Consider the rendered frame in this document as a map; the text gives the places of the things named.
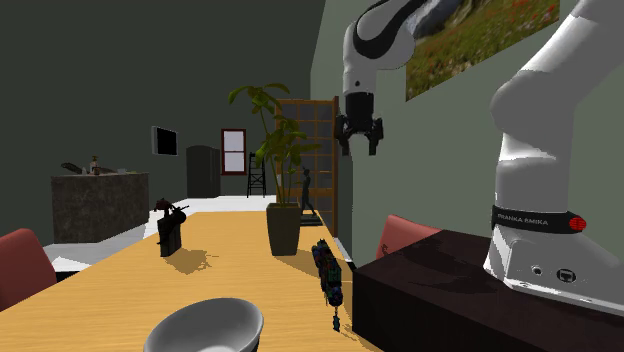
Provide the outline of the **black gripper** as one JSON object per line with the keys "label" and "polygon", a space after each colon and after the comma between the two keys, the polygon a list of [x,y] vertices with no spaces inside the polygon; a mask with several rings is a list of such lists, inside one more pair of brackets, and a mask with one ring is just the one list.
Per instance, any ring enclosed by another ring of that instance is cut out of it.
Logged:
{"label": "black gripper", "polygon": [[379,141],[383,139],[382,119],[372,117],[374,94],[351,92],[345,95],[346,113],[337,116],[335,138],[343,156],[350,154],[349,138],[352,134],[365,134],[369,141],[369,155],[375,156]]}

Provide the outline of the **wooden grid shelf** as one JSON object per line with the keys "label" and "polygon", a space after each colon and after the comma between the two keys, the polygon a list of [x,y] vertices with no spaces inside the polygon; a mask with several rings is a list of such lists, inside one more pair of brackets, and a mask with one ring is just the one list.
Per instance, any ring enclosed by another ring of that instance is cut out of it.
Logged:
{"label": "wooden grid shelf", "polygon": [[334,138],[335,119],[339,112],[338,98],[331,100],[279,99],[276,113],[296,120],[306,139],[297,138],[299,145],[319,144],[320,148],[300,153],[301,165],[292,165],[296,172],[289,175],[289,160],[278,162],[278,186],[281,196],[290,202],[301,203],[305,176],[302,167],[310,170],[309,200],[315,213],[328,231],[337,236],[337,192],[339,146]]}

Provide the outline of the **dark standing human statue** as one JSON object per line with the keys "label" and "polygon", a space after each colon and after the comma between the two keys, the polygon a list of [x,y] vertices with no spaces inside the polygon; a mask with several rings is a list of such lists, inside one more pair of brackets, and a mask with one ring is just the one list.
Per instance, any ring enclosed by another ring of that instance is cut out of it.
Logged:
{"label": "dark standing human statue", "polygon": [[[309,175],[310,170],[303,168],[304,180],[302,181],[302,195],[301,195],[301,225],[302,226],[321,226],[322,220],[316,214],[314,206],[310,202],[309,187],[311,183],[311,177]],[[309,215],[304,214],[304,210],[309,208],[311,213]]]}

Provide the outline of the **potted green plant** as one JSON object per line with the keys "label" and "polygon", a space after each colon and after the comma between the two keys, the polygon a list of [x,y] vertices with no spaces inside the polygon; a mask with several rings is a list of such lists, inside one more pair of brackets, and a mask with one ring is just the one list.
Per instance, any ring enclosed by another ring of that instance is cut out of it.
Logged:
{"label": "potted green plant", "polygon": [[246,92],[253,105],[252,113],[261,117],[265,140],[255,152],[255,163],[260,166],[268,162],[276,184],[276,203],[266,208],[270,249],[273,256],[293,256],[298,250],[301,208],[297,202],[289,201],[292,175],[301,165],[301,153],[319,149],[321,145],[298,143],[298,139],[306,140],[307,135],[299,129],[295,119],[280,114],[282,105],[267,92],[268,88],[289,93],[282,83],[246,85],[232,90],[228,103],[232,104],[241,92]]}

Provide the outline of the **red chair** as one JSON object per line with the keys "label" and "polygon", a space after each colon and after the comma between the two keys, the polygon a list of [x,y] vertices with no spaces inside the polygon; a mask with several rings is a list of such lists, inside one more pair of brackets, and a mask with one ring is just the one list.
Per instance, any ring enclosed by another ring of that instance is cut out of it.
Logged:
{"label": "red chair", "polygon": [[55,270],[32,230],[0,237],[0,312],[56,283]]}
{"label": "red chair", "polygon": [[385,221],[376,258],[380,259],[438,232],[439,228],[418,224],[391,214]]}

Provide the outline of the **black ladder stand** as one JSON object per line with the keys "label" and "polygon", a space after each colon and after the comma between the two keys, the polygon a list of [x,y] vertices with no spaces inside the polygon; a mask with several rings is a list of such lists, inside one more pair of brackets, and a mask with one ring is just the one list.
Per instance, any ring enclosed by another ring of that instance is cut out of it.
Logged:
{"label": "black ladder stand", "polygon": [[266,170],[263,158],[258,159],[255,152],[249,153],[248,183],[246,195],[250,196],[253,189],[260,189],[266,196]]}

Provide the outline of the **red framed window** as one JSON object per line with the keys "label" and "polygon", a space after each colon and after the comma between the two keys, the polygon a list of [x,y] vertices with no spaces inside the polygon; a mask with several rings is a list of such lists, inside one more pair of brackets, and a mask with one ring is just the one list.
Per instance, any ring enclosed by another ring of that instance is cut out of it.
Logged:
{"label": "red framed window", "polygon": [[246,173],[246,130],[223,129],[222,174],[244,175]]}

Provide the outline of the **dark cabinet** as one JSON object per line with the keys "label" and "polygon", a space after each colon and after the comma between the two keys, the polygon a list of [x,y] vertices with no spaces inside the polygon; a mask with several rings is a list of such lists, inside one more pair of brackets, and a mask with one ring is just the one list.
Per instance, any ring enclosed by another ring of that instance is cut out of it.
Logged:
{"label": "dark cabinet", "polygon": [[221,193],[221,152],[205,145],[186,150],[187,197],[216,198]]}

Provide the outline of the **dark robot stand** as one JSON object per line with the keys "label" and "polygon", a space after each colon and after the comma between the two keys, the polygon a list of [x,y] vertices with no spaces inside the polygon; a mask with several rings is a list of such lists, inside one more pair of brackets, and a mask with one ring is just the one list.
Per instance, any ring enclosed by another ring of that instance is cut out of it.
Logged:
{"label": "dark robot stand", "polygon": [[485,237],[443,230],[353,273],[352,326],[384,352],[624,352],[624,318],[518,291]]}

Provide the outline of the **dark figure on block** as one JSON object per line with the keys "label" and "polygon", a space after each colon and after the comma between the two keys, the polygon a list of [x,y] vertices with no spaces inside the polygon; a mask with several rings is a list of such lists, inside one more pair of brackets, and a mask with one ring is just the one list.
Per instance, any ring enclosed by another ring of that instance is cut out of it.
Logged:
{"label": "dark figure on block", "polygon": [[153,211],[164,211],[164,216],[157,221],[159,233],[157,244],[160,246],[161,257],[171,256],[181,248],[181,224],[187,218],[184,209],[185,207],[176,207],[164,198],[156,202]]}

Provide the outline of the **white bowl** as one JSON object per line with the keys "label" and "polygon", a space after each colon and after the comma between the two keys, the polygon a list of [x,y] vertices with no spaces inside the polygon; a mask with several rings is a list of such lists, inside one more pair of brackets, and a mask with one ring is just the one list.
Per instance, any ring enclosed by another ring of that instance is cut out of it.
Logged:
{"label": "white bowl", "polygon": [[143,352],[257,352],[263,325],[261,311],[249,301],[204,300],[163,319]]}

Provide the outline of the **dark stone counter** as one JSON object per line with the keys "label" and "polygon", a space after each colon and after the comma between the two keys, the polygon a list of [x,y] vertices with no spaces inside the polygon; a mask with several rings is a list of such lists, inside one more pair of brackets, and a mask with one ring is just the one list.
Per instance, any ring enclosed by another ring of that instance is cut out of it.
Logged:
{"label": "dark stone counter", "polygon": [[67,175],[51,178],[54,242],[97,243],[145,224],[149,219],[149,175],[95,173],[65,162]]}

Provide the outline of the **landscape wall picture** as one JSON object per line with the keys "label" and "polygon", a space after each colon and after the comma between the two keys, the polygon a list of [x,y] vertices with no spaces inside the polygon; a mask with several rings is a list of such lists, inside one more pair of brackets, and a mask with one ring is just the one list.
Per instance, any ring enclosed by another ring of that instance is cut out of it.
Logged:
{"label": "landscape wall picture", "polygon": [[560,0],[462,0],[432,34],[418,24],[406,64],[410,100],[559,20]]}

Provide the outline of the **wall television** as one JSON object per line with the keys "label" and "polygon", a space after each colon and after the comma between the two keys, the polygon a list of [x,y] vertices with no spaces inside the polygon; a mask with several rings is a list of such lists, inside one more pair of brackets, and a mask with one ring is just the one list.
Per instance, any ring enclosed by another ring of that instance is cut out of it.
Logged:
{"label": "wall television", "polygon": [[153,126],[151,128],[151,141],[154,155],[178,155],[178,133],[176,131]]}

